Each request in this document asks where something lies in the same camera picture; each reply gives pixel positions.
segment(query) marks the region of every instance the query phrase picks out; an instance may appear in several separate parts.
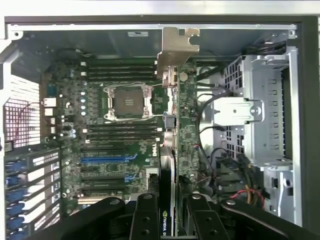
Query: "cpu socket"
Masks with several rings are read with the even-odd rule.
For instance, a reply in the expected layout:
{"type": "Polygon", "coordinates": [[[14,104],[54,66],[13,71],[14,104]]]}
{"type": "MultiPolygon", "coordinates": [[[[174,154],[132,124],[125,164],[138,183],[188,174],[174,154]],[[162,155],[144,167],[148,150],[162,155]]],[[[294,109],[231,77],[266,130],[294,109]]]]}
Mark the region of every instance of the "cpu socket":
{"type": "Polygon", "coordinates": [[[106,120],[143,119],[153,115],[151,104],[153,87],[133,83],[107,86],[103,91],[108,94],[108,113],[104,115],[106,120]]]}

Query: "connector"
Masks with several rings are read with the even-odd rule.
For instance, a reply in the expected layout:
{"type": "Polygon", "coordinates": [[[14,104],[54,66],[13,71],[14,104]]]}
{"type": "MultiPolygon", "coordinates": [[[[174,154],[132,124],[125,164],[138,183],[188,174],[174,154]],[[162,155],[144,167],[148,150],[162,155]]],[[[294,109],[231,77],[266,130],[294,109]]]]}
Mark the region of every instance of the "connector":
{"type": "Polygon", "coordinates": [[[134,156],[91,156],[81,158],[82,163],[128,163],[130,160],[134,160],[138,154],[134,156]]]}

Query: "ventilation grille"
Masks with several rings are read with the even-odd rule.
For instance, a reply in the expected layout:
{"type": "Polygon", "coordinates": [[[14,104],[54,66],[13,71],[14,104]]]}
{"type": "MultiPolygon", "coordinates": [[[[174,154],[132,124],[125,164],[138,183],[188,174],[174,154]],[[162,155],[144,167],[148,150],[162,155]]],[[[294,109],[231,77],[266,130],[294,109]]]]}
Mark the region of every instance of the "ventilation grille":
{"type": "Polygon", "coordinates": [[[238,61],[234,61],[227,66],[222,76],[227,89],[237,90],[243,87],[241,65],[238,61]]]}
{"type": "Polygon", "coordinates": [[[11,86],[4,105],[5,141],[15,148],[40,144],[39,84],[12,75],[11,86]]]}

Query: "motherboard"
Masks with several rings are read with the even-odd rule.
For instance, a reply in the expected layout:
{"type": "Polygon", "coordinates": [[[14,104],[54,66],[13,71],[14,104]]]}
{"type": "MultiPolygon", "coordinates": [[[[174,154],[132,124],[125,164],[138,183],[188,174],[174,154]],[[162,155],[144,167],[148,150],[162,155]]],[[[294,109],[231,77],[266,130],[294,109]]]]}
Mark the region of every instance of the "motherboard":
{"type": "Polygon", "coordinates": [[[168,102],[175,111],[177,172],[197,180],[196,63],[179,68],[178,89],[163,88],[155,59],[57,61],[42,76],[49,141],[62,147],[64,217],[110,196],[148,192],[166,144],[168,102]]]}

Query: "black plastic frame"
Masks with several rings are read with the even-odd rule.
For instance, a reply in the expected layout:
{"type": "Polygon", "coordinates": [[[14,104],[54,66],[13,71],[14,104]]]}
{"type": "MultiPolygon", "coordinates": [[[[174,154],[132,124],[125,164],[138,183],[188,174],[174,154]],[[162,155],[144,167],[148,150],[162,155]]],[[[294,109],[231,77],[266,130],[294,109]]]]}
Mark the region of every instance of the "black plastic frame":
{"type": "Polygon", "coordinates": [[[7,16],[7,24],[297,24],[302,223],[320,233],[320,86],[317,16],[125,15],[125,16],[7,16]]]}

